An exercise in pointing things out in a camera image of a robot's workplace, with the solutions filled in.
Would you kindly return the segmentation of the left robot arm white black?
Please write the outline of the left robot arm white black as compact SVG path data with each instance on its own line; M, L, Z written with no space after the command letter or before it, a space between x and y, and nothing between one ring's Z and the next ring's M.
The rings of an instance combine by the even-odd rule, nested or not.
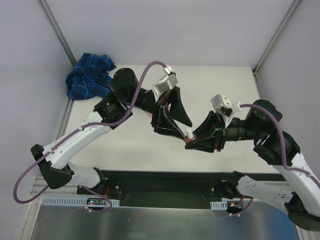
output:
M114 123L125 116L131 102L134 107L151 114L154 132L186 139L177 123L188 127L193 124L182 104L176 74L169 66L163 70L165 74L147 90L139 87L132 69L119 69L109 82L110 94L97 103L81 123L56 142L46 146L36 144L30 149L50 189L75 184L89 188L96 195L105 191L107 180L98 168L85 168L70 161L91 142L114 130Z

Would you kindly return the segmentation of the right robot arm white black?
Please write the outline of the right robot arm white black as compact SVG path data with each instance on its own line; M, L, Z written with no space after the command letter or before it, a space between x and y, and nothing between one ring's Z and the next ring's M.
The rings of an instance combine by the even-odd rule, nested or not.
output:
M267 100L248 104L245 119L236 118L244 105L230 103L227 97L212 101L213 110L195 130L188 130L185 148L212 153L226 142L253 141L254 152L277 170L291 190L259 183L248 175L234 171L213 187L216 195L232 199L248 196L271 205L298 227L310 232L320 229L320 181L307 164L294 138L282 131L282 114Z

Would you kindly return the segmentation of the blue plaid cloth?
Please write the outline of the blue plaid cloth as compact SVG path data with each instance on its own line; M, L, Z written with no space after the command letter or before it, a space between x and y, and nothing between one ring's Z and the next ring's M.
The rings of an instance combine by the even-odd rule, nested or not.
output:
M106 97L111 92L109 73L114 69L109 56L84 53L66 77L67 96L74 101Z

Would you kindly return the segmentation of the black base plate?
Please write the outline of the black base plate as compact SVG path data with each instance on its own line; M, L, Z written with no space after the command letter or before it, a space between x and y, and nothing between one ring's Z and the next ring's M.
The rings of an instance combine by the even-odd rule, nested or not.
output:
M240 198L236 186L246 174L220 172L159 172L94 169L97 184L70 179L59 186L75 185L78 195L102 195L122 207L209 209L223 198Z

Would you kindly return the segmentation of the right aluminium frame post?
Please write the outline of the right aluminium frame post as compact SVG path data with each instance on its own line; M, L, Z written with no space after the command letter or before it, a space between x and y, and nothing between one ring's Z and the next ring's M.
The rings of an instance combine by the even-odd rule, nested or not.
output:
M280 39L282 33L285 31L287 25L289 24L290 20L292 19L293 15L299 8L300 4L302 3L302 0L293 0L285 12L283 18L281 19L279 25L277 26L275 32L273 33L271 39L269 40L268 44L266 45L262 55L260 56L258 62L252 69L252 73L254 76L257 75L257 73L262 68L263 64L267 60L268 56L272 52L273 48L275 47L277 41Z

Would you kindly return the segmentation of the aluminium frame post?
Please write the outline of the aluminium frame post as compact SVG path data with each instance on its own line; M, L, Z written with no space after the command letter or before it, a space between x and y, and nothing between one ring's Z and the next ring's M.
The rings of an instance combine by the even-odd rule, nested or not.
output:
M49 22L56 38L59 41L60 46L62 47L67 59L69 60L70 64L74 66L76 64L76 59L74 57L74 54L72 53L72 50L59 26L58 21L55 18L55 15L53 11L51 10L50 5L48 4L47 0L38 0L37 1L39 6L41 7L47 21Z
M287 25L289 24L290 20L292 19L293 15L299 8L300 4L302 3L302 0L293 0L285 12L283 18L281 19L279 25L277 26L275 32L273 33L271 39L269 40L268 44L266 45L262 55L260 56L258 62L252 69L252 73L254 76L257 75L257 73L262 68L263 64L267 60L268 56L272 52L273 48L275 47L277 41L280 39L282 33L285 31Z

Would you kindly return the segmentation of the left aluminium frame post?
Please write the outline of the left aluminium frame post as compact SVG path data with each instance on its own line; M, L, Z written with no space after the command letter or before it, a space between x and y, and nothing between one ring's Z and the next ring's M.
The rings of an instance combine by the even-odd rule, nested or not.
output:
M59 26L58 21L55 18L55 15L53 11L51 10L50 5L48 4L47 0L38 0L37 1L39 6L41 7L47 21L49 22L56 38L59 41L60 46L62 47L67 59L69 60L70 64L74 66L76 64L76 59L74 57L74 54L72 53L72 50Z

